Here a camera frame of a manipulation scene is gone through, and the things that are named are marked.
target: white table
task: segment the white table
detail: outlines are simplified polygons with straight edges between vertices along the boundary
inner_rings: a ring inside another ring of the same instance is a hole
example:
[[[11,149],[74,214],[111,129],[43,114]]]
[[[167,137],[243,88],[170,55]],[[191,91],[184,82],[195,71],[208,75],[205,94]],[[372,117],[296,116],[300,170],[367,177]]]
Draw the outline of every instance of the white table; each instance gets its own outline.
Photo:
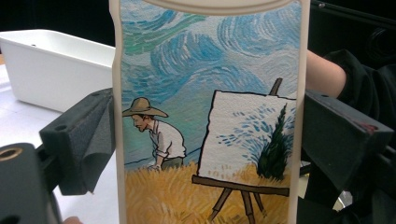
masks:
[[[0,65],[0,147],[20,142],[39,147],[42,142],[38,132],[60,115],[60,112],[18,101],[9,85],[7,69]],[[58,188],[54,194],[64,219],[77,216],[84,224],[119,223],[115,153],[93,194],[63,196]]]

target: painted man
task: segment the painted man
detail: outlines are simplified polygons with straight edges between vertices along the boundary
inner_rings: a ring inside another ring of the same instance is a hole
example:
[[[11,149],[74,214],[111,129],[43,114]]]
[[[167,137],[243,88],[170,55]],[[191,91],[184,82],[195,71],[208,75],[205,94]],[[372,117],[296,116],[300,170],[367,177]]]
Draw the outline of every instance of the painted man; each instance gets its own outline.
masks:
[[[170,167],[178,168],[186,157],[184,139],[180,131],[172,125],[155,119],[155,116],[167,118],[161,110],[151,107],[146,98],[136,98],[129,109],[122,112],[123,117],[131,117],[139,132],[148,130],[153,143],[155,164],[150,170],[165,170]]]

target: green brushstroke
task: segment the green brushstroke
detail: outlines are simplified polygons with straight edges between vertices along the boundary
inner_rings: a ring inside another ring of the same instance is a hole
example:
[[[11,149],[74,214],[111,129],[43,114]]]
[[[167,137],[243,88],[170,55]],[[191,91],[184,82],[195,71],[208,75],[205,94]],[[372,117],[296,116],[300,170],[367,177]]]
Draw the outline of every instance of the green brushstroke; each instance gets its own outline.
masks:
[[[156,32],[148,31],[146,34],[124,33],[124,53],[132,56],[150,52],[164,40],[178,34],[180,31],[196,22],[204,21],[205,18],[206,16],[202,15],[188,15],[186,19],[169,29],[159,30]]]

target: black sleeve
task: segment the black sleeve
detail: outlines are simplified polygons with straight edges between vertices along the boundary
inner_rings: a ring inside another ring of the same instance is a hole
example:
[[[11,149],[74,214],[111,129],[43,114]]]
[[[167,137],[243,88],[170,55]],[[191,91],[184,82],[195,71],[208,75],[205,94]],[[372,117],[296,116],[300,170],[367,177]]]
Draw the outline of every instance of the black sleeve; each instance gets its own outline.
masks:
[[[346,50],[332,52],[326,59],[346,71],[346,85],[338,99],[396,130],[396,64],[374,70]],[[390,142],[394,148],[395,135]]]

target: dark background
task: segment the dark background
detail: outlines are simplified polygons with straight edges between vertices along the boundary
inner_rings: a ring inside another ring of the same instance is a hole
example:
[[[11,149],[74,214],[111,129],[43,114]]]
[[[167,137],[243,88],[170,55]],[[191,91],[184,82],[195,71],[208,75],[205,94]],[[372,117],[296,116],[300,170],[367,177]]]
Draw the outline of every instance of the dark background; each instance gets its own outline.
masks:
[[[396,63],[393,0],[312,0],[308,48],[348,49],[373,68]],[[108,0],[2,0],[0,32],[49,29],[115,46]]]

